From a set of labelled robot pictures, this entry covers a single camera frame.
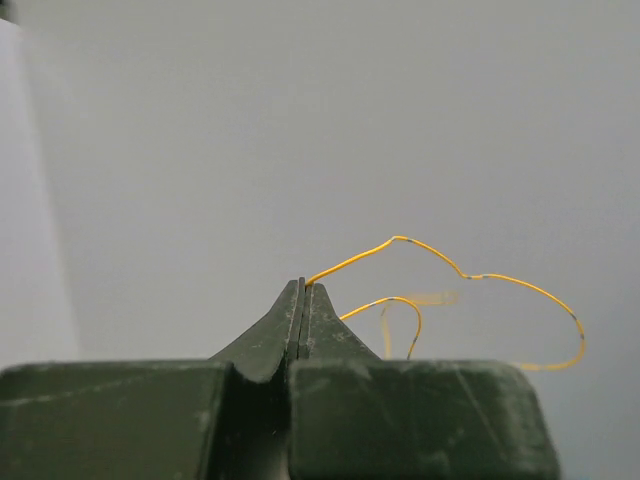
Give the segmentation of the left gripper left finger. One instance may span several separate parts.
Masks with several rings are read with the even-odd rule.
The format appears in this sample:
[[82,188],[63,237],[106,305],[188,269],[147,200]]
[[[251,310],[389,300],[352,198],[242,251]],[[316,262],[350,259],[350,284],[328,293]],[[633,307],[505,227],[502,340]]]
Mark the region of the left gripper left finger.
[[285,479],[287,368],[305,287],[211,358],[46,362],[1,374],[5,479]]

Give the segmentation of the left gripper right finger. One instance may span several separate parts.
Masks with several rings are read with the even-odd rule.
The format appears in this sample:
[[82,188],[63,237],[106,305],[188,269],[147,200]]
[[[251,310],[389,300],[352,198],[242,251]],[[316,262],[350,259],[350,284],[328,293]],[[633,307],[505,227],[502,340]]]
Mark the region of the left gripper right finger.
[[294,479],[555,479],[536,392],[495,360],[384,361],[307,288],[288,372]]

